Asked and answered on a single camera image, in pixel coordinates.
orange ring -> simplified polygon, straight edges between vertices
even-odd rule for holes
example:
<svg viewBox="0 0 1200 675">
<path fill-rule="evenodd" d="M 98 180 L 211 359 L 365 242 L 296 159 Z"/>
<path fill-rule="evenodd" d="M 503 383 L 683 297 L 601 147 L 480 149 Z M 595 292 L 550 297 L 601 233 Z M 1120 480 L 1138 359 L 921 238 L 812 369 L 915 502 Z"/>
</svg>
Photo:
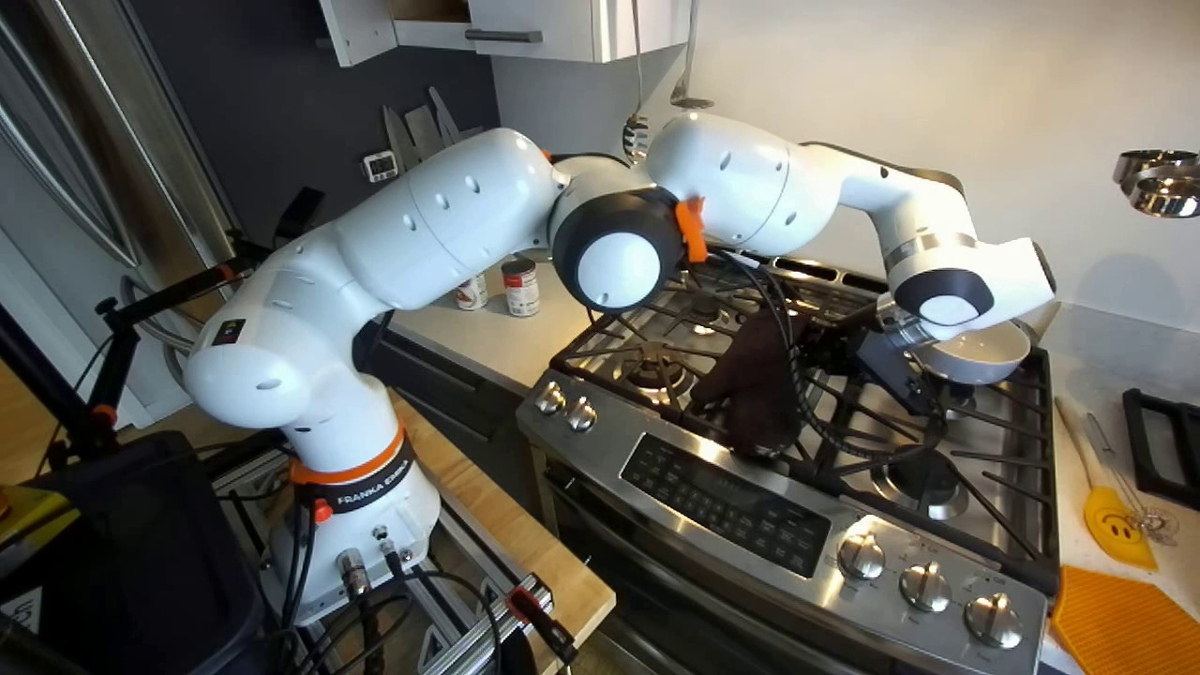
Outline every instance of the orange ring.
<svg viewBox="0 0 1200 675">
<path fill-rule="evenodd" d="M 375 472 L 381 472 L 403 445 L 403 432 L 397 432 L 375 457 L 366 457 L 365 465 L 352 465 L 352 470 L 340 470 L 340 472 L 315 472 L 301 463 L 292 463 L 290 470 L 290 480 L 292 484 L 327 484 L 327 487 L 337 487 L 337 484 L 358 484 Z"/>
<path fill-rule="evenodd" d="M 673 228 L 685 250 L 685 264 L 706 264 L 710 259 L 710 242 L 706 242 L 706 219 L 702 219 L 706 200 L 683 200 L 673 203 Z"/>
</svg>

white robotic arm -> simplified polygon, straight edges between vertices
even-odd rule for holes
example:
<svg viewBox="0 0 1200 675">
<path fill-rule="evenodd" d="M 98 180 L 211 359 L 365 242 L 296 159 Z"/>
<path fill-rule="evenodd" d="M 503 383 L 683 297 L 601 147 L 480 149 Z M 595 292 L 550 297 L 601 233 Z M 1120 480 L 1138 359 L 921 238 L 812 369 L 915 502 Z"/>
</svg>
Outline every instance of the white robotic arm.
<svg viewBox="0 0 1200 675">
<path fill-rule="evenodd" d="M 702 200 L 712 245 L 753 257 L 790 257 L 837 208 L 863 212 L 876 228 L 897 303 L 936 343 L 1053 300 L 1035 245 L 983 245 L 948 172 L 797 147 L 721 117 L 667 120 L 646 172 L 673 200 Z"/>
<path fill-rule="evenodd" d="M 706 242 L 790 257 L 837 208 L 866 212 L 897 300 L 935 338 L 1047 303 L 1051 279 L 1028 242 L 976 242 L 961 190 L 831 147 L 796 147 L 721 120 L 680 117 L 646 165 L 550 165 L 523 135 L 471 135 L 343 219 L 275 250 L 203 328 L 188 359 L 196 400 L 236 428 L 282 428 L 311 529 L 275 533 L 290 624 L 340 608 L 352 577 L 381 580 L 428 554 L 437 495 L 387 392 L 352 369 L 352 335 L 387 307 L 422 307 L 523 248 L 550 248 L 561 285 L 587 307 L 635 307 L 683 264 L 680 208 L 702 200 Z"/>
</svg>

stovetop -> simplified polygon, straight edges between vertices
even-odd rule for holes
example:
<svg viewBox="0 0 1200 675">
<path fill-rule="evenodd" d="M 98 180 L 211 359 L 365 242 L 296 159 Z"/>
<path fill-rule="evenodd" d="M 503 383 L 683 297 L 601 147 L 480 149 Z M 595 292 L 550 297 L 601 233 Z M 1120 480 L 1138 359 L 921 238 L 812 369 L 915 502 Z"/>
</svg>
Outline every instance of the stovetop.
<svg viewBox="0 0 1200 675">
<path fill-rule="evenodd" d="M 910 387 L 931 400 L 915 417 L 851 355 L 880 292 L 876 279 L 796 259 L 697 268 L 652 303 L 592 324 L 550 373 L 716 438 L 753 470 L 851 495 L 986 554 L 1053 597 L 1047 354 L 1035 348 L 996 387 L 955 387 L 915 369 Z"/>
</svg>

refrigerator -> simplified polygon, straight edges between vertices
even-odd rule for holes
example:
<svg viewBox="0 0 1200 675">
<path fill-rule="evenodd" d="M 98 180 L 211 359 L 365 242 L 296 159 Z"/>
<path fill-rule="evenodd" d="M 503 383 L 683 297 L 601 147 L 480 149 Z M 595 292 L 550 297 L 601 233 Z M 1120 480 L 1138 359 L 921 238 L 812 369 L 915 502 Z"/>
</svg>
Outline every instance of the refrigerator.
<svg viewBox="0 0 1200 675">
<path fill-rule="evenodd" d="M 0 4 L 0 303 L 83 397 L 108 338 L 98 303 L 227 259 L 233 228 L 131 4 Z M 216 303 L 138 328 L 120 428 L 191 400 L 178 359 Z"/>
</svg>

cabinet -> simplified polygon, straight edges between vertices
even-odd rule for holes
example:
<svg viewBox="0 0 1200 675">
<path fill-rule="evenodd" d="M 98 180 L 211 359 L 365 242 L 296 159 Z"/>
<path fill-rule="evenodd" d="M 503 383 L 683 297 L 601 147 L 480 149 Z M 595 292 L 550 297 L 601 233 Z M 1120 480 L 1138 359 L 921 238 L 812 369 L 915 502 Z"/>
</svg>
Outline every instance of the cabinet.
<svg viewBox="0 0 1200 675">
<path fill-rule="evenodd" d="M 688 7 L 693 0 L 322 0 L 340 69 L 390 48 L 608 63 L 635 58 L 636 39 L 642 53 L 683 47 Z"/>
</svg>

